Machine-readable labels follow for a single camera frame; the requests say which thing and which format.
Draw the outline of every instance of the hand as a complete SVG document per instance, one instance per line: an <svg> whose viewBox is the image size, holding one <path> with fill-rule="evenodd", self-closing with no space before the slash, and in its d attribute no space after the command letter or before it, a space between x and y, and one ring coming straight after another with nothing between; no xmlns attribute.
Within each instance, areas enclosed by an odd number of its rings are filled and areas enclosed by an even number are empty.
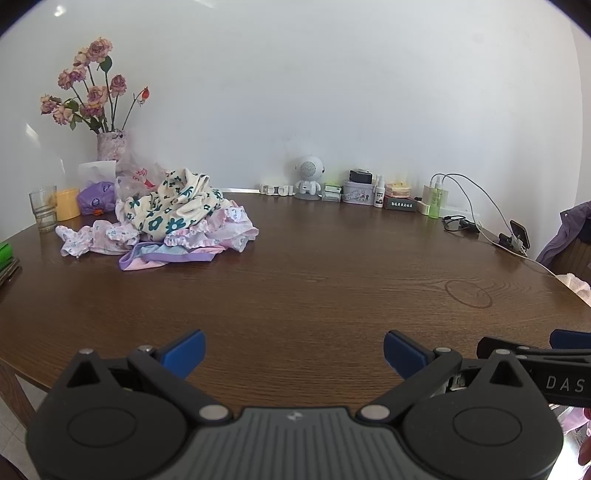
<svg viewBox="0 0 591 480"><path fill-rule="evenodd" d="M583 414L591 420L591 408L583 410ZM587 465L591 462L591 437L585 439L579 449L579 465ZM588 468L582 480L591 480L591 468Z"/></svg>

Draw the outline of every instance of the gray ribbed panel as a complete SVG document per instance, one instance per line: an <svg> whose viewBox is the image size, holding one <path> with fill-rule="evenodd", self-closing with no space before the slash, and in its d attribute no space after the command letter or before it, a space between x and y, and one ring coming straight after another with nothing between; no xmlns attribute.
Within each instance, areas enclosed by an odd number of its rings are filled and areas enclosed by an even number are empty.
<svg viewBox="0 0 591 480"><path fill-rule="evenodd" d="M355 423L344 408L246 408L200 430L155 480L434 480L392 431Z"/></svg>

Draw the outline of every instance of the circular stain on table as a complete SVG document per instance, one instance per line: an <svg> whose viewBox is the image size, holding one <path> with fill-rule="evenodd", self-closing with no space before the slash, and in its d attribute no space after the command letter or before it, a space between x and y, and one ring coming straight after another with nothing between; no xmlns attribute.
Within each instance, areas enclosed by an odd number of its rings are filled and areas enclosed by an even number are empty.
<svg viewBox="0 0 591 480"><path fill-rule="evenodd" d="M492 305L492 297L486 290L465 280L449 280L445 290L454 300L475 309L487 309Z"/></svg>

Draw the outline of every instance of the white cable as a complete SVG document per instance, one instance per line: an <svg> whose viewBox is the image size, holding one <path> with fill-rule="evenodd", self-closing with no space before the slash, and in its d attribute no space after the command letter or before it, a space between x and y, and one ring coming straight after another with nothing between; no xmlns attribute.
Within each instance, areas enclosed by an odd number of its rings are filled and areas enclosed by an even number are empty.
<svg viewBox="0 0 591 480"><path fill-rule="evenodd" d="M468 196L468 194L466 193L466 191L462 188L462 185L460 185L460 182L458 182L455 178L453 177L449 177L450 180L453 180L454 182L457 183L457 186L460 187L460 190L463 192L463 194L466 196L467 200L468 200L468 204L470 205L470 213L472 214L472 221L474 222L474 224L476 225L476 228L478 228L478 231L482 234L482 236L484 238L486 238L490 243L492 243L492 245L494 245L495 247L498 248L502 248L503 250L505 250L506 252L509 252L511 255L515 255L518 258L522 258L524 260L529 260L530 262L535 263L536 265L541 266L544 270L546 270L549 274L551 274L553 277L556 277L556 274L554 272L552 272L550 269L548 269L547 267L545 267L544 265L542 265L541 263L537 262L536 260L534 260L533 258L529 258L529 257L524 257L523 255L517 254L515 253L513 250L509 250L508 248L503 247L502 245L499 245L498 243L494 242L493 240L491 240L490 238L488 238L486 236L486 233L484 233L484 231L482 230L482 228L480 228L482 225L478 225L478 223L476 223L476 218L474 217L474 210L472 209L472 202L470 201L470 197Z"/></svg>
<svg viewBox="0 0 591 480"><path fill-rule="evenodd" d="M472 182L475 186L477 186L478 188L480 188L484 192L484 194L488 197L488 199L492 202L492 204L496 207L496 209L499 211L499 213L501 214L501 217L503 218L503 221L505 222L505 226L509 229L509 233L511 234L511 236L514 235L513 234L513 230L511 229L511 227L507 223L507 220L505 219L505 215L503 215L503 212L501 212L501 209L499 208L499 206L495 203L495 201L491 198L491 196L488 195L487 191L485 189L483 189L480 185L478 185L474 180L472 180L469 177L466 177L465 175L463 175L461 173L436 173L433 177L431 177L431 181L429 182L429 185L430 186L433 183L433 179L436 176L438 176L438 175L442 175L443 176L443 178L441 179L441 184L443 184L443 180L445 180L446 177L447 178L451 178L452 176L456 176L456 177L462 177L463 179L466 179L467 181Z"/></svg>

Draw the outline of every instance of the cream fabric with green flowers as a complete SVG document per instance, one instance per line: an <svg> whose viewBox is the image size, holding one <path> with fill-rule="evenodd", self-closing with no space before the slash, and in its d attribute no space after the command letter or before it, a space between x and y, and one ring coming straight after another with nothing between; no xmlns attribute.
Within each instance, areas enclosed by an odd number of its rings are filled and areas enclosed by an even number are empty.
<svg viewBox="0 0 591 480"><path fill-rule="evenodd" d="M222 192L209 187L209 177L188 169L171 171L156 192L125 201L125 215L150 240L161 242L181 228L188 228L207 215L232 204Z"/></svg>

